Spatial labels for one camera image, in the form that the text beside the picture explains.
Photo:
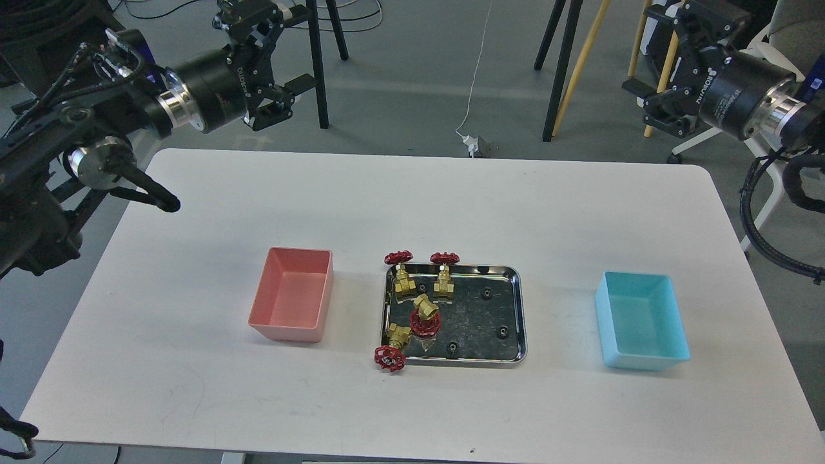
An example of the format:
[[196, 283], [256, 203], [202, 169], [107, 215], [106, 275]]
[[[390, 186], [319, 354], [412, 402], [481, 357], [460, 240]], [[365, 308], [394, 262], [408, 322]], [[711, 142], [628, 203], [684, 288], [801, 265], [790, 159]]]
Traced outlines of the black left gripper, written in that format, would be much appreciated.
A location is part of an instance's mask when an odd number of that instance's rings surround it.
[[284, 85], [266, 85], [246, 97], [238, 72], [232, 67], [230, 50], [253, 43], [272, 30], [306, 23], [313, 12], [304, 5], [286, 6], [276, 1], [218, 1], [216, 30], [223, 30], [229, 43], [169, 68], [169, 89], [182, 97], [189, 123], [208, 134], [245, 114], [253, 131], [264, 130], [292, 117], [292, 106], [302, 93], [315, 88], [312, 75], [303, 74]]

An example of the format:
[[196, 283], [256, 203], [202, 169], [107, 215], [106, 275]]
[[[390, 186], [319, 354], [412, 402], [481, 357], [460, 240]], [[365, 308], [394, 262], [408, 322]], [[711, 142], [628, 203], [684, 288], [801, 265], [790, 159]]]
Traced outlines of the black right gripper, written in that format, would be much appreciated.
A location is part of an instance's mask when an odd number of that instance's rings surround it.
[[[727, 1], [684, 1], [674, 6], [670, 12], [654, 4], [643, 15], [671, 27], [681, 56], [694, 65], [710, 64], [713, 56], [724, 55], [730, 45], [719, 41], [733, 39], [751, 23], [751, 13]], [[622, 89], [642, 99], [645, 124], [666, 134], [686, 138], [701, 119], [737, 140], [748, 140], [761, 130], [780, 135], [797, 105], [790, 95], [796, 82], [792, 71], [737, 52], [711, 73], [703, 90], [698, 77], [677, 77], [660, 92], [631, 77]]]

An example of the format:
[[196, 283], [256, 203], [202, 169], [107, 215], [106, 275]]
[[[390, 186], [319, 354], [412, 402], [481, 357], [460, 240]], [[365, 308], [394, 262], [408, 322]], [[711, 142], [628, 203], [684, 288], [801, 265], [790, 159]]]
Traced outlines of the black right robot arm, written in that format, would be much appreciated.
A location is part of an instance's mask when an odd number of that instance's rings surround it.
[[740, 217], [746, 237], [773, 264], [819, 283], [823, 267], [784, 255], [758, 232], [752, 214], [752, 192], [776, 160], [786, 161], [782, 186], [793, 204], [823, 212], [823, 201], [802, 188], [801, 171], [823, 167], [823, 108], [792, 94], [795, 74], [766, 59], [732, 47], [731, 41], [748, 24], [748, 12], [724, 1], [686, 1], [672, 10], [654, 4], [645, 17], [669, 26], [677, 38], [677, 66], [663, 72], [666, 88], [655, 88], [631, 77], [623, 88], [639, 97], [647, 126], [672, 136], [692, 136], [697, 123], [749, 140], [772, 135], [780, 147], [760, 155], [741, 188]]

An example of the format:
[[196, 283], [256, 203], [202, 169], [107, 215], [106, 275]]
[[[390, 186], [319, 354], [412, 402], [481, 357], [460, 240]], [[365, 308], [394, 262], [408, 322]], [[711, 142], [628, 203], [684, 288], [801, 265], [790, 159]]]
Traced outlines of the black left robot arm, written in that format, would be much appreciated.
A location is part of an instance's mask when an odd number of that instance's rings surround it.
[[175, 67], [156, 64], [136, 29], [82, 43], [64, 70], [2, 138], [2, 274], [39, 276], [80, 256], [81, 230], [113, 196], [173, 213], [180, 200], [138, 165], [129, 135], [158, 139], [191, 126], [203, 134], [236, 120], [264, 130], [292, 117], [304, 74], [276, 83], [271, 56], [288, 28], [315, 23], [312, 8], [219, 1], [213, 26], [229, 41]]

